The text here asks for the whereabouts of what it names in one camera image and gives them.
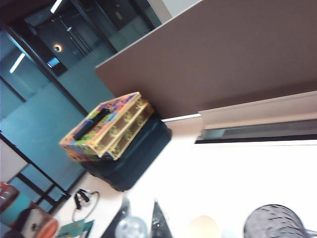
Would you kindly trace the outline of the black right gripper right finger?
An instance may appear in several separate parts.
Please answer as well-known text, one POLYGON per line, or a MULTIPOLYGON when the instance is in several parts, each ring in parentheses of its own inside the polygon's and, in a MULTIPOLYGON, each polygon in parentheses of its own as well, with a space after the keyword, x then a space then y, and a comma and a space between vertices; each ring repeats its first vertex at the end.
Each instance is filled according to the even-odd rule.
POLYGON ((154 200, 150 238, 173 238, 157 199, 154 200))

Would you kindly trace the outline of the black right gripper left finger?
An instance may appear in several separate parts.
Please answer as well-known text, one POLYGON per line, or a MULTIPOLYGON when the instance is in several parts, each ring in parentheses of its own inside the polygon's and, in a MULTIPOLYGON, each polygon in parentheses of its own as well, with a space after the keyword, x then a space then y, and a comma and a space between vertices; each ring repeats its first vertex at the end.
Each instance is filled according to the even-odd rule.
POLYGON ((105 232, 102 234, 101 238, 114 238, 115 237, 115 229, 119 222, 126 218, 130 214, 130 201, 127 196, 123 196, 121 206, 108 225, 105 232))

